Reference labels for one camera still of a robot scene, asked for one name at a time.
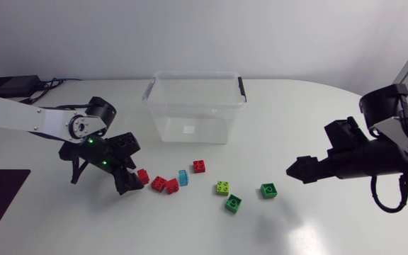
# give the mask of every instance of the green block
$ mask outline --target green block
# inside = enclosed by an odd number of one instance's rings
[[[261,185],[261,192],[264,198],[275,198],[278,193],[273,183],[265,183]]]
[[[230,183],[227,181],[217,182],[217,195],[227,196],[230,194]]]
[[[231,212],[237,213],[237,210],[239,209],[241,203],[242,203],[242,199],[231,194],[230,197],[226,201],[225,207]]]

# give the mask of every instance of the duplo block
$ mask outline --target duplo block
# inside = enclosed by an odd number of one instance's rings
[[[193,162],[193,168],[195,169],[195,174],[205,172],[204,160],[198,160]]]
[[[275,198],[278,193],[273,183],[265,183],[261,185],[261,192],[264,198]]]
[[[180,170],[178,172],[178,182],[181,186],[187,186],[188,185],[188,173],[185,170]]]
[[[217,182],[217,195],[227,196],[230,194],[230,183],[227,181]]]
[[[147,171],[144,169],[140,169],[137,171],[138,172],[138,178],[140,178],[140,181],[142,184],[146,185],[149,183],[149,175],[147,174]]]
[[[179,191],[179,183],[177,182],[176,178],[167,181],[165,183],[165,186],[166,186],[166,191],[168,191],[168,194],[172,194],[174,192]]]
[[[157,176],[155,180],[151,183],[151,186],[154,190],[162,192],[164,189],[164,184],[166,183],[166,179]]]
[[[226,201],[225,207],[231,212],[237,213],[237,210],[239,209],[241,203],[242,203],[242,199],[231,194],[230,197]]]

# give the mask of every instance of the plastic storage bin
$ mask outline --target plastic storage bin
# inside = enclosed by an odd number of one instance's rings
[[[238,73],[157,72],[142,101],[162,141],[226,144],[247,98]]]

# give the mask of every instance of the blue block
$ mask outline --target blue block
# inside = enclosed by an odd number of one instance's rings
[[[187,186],[188,185],[188,173],[185,170],[180,170],[178,172],[178,182],[180,186]]]

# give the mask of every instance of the black power supply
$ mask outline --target black power supply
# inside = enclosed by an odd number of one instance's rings
[[[30,97],[39,82],[37,75],[0,77],[0,97]]]

